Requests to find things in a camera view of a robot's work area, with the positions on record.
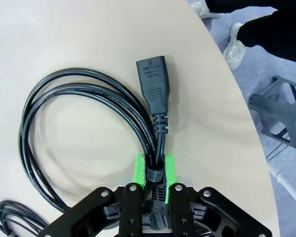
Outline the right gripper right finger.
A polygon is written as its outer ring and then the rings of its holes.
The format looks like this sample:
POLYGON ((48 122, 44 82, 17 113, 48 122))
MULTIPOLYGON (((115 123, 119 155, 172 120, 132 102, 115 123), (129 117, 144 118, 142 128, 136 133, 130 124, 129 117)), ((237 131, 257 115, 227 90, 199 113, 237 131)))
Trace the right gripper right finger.
POLYGON ((212 187, 180 183, 172 154, 164 158, 171 228, 175 237, 270 237, 272 232, 212 187))

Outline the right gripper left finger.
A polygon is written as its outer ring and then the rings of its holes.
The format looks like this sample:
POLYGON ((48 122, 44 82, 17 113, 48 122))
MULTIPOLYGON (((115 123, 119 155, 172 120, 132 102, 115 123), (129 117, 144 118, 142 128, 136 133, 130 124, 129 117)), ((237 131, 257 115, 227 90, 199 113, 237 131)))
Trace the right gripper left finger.
POLYGON ((145 158, 136 155, 133 181, 115 191, 99 187, 44 228, 40 237, 95 237, 119 223, 118 236, 142 236, 145 158))

